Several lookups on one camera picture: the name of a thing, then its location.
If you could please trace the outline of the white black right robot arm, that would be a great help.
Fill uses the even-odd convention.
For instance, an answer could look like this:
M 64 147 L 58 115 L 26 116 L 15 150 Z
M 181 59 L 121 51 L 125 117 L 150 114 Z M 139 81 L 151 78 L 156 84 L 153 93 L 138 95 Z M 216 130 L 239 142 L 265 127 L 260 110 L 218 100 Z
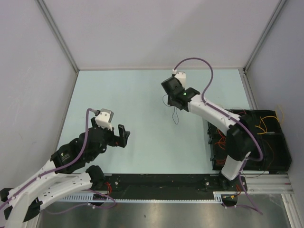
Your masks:
M 235 178 L 242 172 L 248 160 L 263 160 L 263 152 L 256 139 L 250 116 L 240 116 L 223 109 L 194 88 L 185 89 L 175 76 L 164 80 L 161 86 L 168 96 L 168 105 L 202 117 L 225 136 L 227 156 L 219 178 L 219 185 L 223 190 L 235 187 Z

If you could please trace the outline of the aluminium frame rail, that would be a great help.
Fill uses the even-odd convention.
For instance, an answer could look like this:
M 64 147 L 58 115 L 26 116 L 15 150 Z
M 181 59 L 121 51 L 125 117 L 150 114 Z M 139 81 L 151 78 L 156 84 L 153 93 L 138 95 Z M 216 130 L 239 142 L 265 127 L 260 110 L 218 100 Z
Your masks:
M 62 36 L 59 27 L 57 23 L 55 22 L 46 2 L 44 0 L 35 0 L 35 3 L 37 4 L 41 14 L 43 15 L 46 23 L 48 24 L 52 34 L 54 35 L 59 47 L 61 48 L 63 54 L 65 55 L 66 59 L 68 60 L 69 64 L 71 65 L 73 71 L 78 75 L 79 73 L 79 67 L 76 64 L 76 61 L 74 60 L 70 49 Z

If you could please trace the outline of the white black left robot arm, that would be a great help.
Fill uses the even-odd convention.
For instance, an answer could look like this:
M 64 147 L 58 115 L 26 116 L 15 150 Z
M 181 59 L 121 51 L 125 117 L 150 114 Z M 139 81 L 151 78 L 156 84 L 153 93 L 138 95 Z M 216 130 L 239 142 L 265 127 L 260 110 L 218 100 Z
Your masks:
M 85 123 L 92 126 L 86 126 L 77 138 L 62 145 L 32 177 L 17 187 L 0 191 L 3 202 L 0 208 L 7 226 L 19 228 L 68 194 L 78 190 L 99 190 L 104 186 L 105 175 L 98 165 L 90 166 L 71 180 L 57 183 L 106 152 L 108 146 L 124 148 L 127 145 L 131 133 L 123 125 L 118 125 L 119 135 L 115 135 L 109 120 L 93 117 Z

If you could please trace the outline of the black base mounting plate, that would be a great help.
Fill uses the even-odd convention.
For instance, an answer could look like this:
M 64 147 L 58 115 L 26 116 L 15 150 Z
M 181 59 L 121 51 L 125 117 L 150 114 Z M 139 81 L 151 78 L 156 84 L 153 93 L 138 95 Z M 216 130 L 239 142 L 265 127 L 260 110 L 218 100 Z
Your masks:
M 243 191 L 246 179 L 218 174 L 108 174 L 94 190 L 110 190 L 118 200 L 211 200 L 214 192 Z

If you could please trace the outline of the black compartment organizer tray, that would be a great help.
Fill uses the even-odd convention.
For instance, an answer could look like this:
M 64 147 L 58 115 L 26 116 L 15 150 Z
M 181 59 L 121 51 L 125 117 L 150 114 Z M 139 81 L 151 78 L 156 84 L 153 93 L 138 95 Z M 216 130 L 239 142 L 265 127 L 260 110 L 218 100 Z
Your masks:
M 244 170 L 267 171 L 269 173 L 287 172 L 292 158 L 275 112 L 246 109 L 230 109 L 230 112 L 251 117 L 256 131 L 256 140 L 263 152 L 262 161 L 248 161 Z M 208 123 L 207 134 L 211 147 L 212 168 L 219 171 L 223 168 L 227 157 L 226 137 L 211 123 Z

